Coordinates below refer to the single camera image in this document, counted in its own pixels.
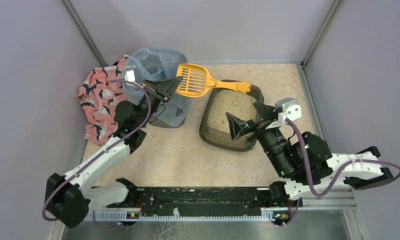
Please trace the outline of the blue plastic trash bag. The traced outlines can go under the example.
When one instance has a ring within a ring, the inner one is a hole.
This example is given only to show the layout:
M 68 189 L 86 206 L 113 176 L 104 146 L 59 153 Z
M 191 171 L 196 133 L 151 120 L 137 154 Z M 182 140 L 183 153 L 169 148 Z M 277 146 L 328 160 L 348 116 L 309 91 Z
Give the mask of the blue plastic trash bag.
M 122 70 L 121 78 L 125 80 L 125 72 L 134 69 L 136 83 L 143 80 L 162 82 L 177 76 L 180 64 L 188 62 L 180 51 L 165 48 L 142 48 L 130 55 Z M 161 103 L 154 113 L 157 118 L 152 125 L 160 128 L 179 128 L 188 115 L 192 99 L 174 93 L 168 102 Z

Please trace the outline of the yellow plastic litter scoop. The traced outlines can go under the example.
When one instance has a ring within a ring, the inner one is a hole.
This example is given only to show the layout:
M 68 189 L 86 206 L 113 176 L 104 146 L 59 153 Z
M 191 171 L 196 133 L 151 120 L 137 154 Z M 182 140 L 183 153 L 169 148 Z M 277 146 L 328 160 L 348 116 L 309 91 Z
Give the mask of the yellow plastic litter scoop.
M 228 89 L 247 94 L 252 87 L 247 81 L 226 82 L 216 80 L 205 67 L 191 63 L 180 64 L 176 76 L 182 77 L 182 80 L 175 92 L 188 98 L 202 97 L 213 89 Z

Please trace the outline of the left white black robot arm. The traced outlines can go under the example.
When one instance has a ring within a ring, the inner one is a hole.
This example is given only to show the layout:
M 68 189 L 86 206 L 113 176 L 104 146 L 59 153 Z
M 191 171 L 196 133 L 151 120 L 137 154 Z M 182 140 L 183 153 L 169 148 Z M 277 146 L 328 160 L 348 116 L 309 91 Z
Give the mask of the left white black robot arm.
M 74 228 L 88 213 L 122 203 L 128 197 L 136 198 L 136 186 L 124 178 L 106 186 L 94 184 L 142 145 L 147 136 L 142 129 L 159 105 L 172 98 L 182 80 L 181 76 L 160 82 L 144 80 L 141 84 L 122 78 L 112 80 L 139 89 L 143 97 L 138 104 L 123 100 L 116 106 L 114 120 L 118 128 L 100 150 L 72 170 L 62 175 L 54 173 L 47 179 L 41 211 L 46 221 L 60 221 Z

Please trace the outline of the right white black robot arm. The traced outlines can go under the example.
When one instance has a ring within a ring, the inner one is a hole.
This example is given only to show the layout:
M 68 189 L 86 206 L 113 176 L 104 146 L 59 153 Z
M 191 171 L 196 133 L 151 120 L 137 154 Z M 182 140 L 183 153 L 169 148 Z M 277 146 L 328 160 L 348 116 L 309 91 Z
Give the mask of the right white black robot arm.
M 280 177 L 269 186 L 273 207 L 297 203 L 309 193 L 321 198 L 332 189 L 366 190 L 397 179 L 392 164 L 379 160 L 375 146 L 355 154 L 333 153 L 319 136 L 300 132 L 294 121 L 302 116 L 302 109 L 295 98 L 284 98 L 274 106 L 258 102 L 253 106 L 260 121 L 225 115 L 231 138 L 249 135 L 257 140 Z

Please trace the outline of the pink patterned cloth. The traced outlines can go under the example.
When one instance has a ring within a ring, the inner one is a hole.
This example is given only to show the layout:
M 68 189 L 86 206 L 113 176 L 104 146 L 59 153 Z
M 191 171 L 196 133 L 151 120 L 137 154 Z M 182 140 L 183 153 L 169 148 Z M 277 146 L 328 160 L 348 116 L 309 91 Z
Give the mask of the pink patterned cloth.
M 124 55 L 113 65 L 94 68 L 79 86 L 77 99 L 88 121 L 84 138 L 96 145 L 104 145 L 118 129 L 114 120 L 116 106 L 126 96 L 122 83 L 111 81 L 122 78 L 128 57 Z

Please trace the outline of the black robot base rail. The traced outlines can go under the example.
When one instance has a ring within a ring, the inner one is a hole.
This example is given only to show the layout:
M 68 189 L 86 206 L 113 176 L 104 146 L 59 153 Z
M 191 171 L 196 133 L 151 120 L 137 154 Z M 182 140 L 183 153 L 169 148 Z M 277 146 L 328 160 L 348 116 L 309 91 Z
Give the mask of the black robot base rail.
M 132 208 L 129 219 L 144 221 L 271 221 L 288 223 L 302 199 L 281 187 L 144 187 L 132 189 L 108 208 Z

